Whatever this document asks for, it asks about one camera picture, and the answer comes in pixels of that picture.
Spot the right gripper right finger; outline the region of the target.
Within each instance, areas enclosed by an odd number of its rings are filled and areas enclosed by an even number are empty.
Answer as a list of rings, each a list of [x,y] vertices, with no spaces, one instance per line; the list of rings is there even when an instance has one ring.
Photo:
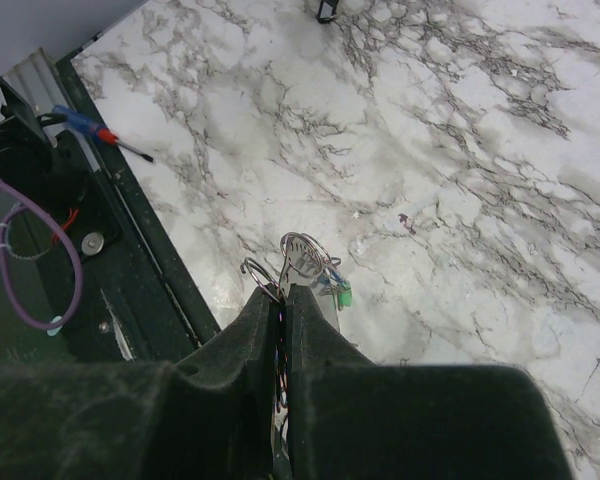
[[[377,365],[287,300],[289,456],[297,479],[568,479],[545,403],[501,365]]]

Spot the keyring bunch with keys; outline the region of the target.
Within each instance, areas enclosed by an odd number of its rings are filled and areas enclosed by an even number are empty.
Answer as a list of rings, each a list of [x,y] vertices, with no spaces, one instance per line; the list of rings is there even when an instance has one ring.
[[[258,287],[278,309],[275,350],[275,413],[274,453],[277,460],[289,458],[286,441],[288,409],[288,355],[286,351],[286,314],[283,306],[289,298],[291,287],[304,286],[311,290],[318,311],[326,322],[339,330],[338,313],[352,303],[350,283],[338,270],[341,259],[331,256],[324,246],[307,233],[288,232],[280,240],[284,257],[279,275],[274,276],[260,263],[246,257],[240,265],[243,274],[250,275]]]

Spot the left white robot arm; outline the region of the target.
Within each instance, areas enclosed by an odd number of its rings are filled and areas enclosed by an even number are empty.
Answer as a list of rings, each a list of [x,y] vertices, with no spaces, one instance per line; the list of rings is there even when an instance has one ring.
[[[61,129],[54,140],[44,131],[64,118],[36,115],[2,77],[0,92],[0,180],[51,214],[77,206],[88,191],[85,155],[70,130]]]

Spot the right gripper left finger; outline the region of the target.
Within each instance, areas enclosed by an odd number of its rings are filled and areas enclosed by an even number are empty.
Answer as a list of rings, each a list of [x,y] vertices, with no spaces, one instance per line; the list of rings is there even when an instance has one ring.
[[[0,479],[265,479],[276,315],[254,291],[177,363],[0,365]]]

